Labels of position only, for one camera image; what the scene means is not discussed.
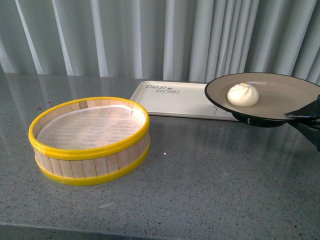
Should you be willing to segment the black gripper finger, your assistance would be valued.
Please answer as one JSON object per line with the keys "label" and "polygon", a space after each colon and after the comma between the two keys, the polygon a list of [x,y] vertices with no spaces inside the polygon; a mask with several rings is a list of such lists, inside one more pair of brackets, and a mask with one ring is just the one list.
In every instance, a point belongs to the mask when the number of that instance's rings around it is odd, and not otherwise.
{"label": "black gripper finger", "polygon": [[289,123],[320,151],[320,122],[318,120],[293,121]]}
{"label": "black gripper finger", "polygon": [[320,117],[320,95],[306,106],[287,112],[284,115],[293,119],[318,119]]}

